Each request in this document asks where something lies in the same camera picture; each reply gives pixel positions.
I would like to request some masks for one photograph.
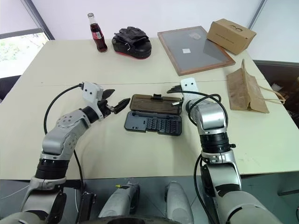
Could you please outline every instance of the glass bottle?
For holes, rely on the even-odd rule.
[[[97,49],[99,52],[106,52],[107,51],[107,45],[105,44],[104,35],[102,34],[102,31],[97,24],[96,20],[94,19],[93,13],[87,14],[90,22],[90,30],[92,31],[93,39],[97,45]]]

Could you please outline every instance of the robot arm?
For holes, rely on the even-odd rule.
[[[63,192],[65,174],[77,141],[93,122],[102,121],[111,112],[117,114],[130,101],[124,99],[112,107],[106,99],[114,90],[104,91],[101,86],[88,82],[82,85],[82,90],[88,106],[60,117],[46,134],[36,174],[30,180],[21,212],[6,217],[2,223],[58,223],[66,202]]]
[[[181,82],[182,90],[198,91],[193,78]],[[184,94],[186,110],[196,123],[202,146],[201,156],[205,165],[200,167],[205,193],[210,196],[220,224],[259,224],[281,222],[255,197],[241,191],[242,183],[227,135],[227,116],[220,104]]]

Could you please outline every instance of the table surface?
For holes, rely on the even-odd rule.
[[[246,69],[260,86],[270,88],[244,51],[232,56],[236,65],[179,77],[158,39],[151,39],[152,55],[145,60],[109,51],[100,54],[92,40],[49,41],[0,104],[0,179],[30,179],[41,152],[43,117],[51,100],[83,80],[115,89],[108,99],[116,105],[133,94],[163,94],[183,78],[194,77],[201,92],[218,93],[228,111],[228,136],[241,174],[299,170],[296,155],[299,130],[282,105],[267,102],[269,114],[232,111],[229,108],[226,75],[237,70],[243,58]],[[276,98],[262,90],[265,98]],[[52,107],[48,130],[56,119],[85,106],[80,89],[63,95]],[[84,178],[192,175],[201,147],[197,128],[183,112],[181,136],[135,133],[124,129],[125,108],[92,127],[78,141],[76,152]],[[78,179],[72,157],[68,179]]]

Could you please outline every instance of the paper bag handle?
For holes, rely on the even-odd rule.
[[[262,88],[263,90],[267,90],[267,91],[275,93],[280,98],[280,99],[265,99],[265,98],[262,98],[265,101],[269,101],[269,102],[272,102],[274,104],[285,104],[285,98],[279,92],[276,92],[274,90],[270,90],[270,89],[264,88],[264,87],[262,87],[260,85],[259,85],[259,87]]]

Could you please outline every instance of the brown cardboard box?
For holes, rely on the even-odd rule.
[[[207,39],[237,55],[248,47],[255,35],[256,32],[250,29],[234,22],[221,19],[212,22],[209,33],[207,34]]]

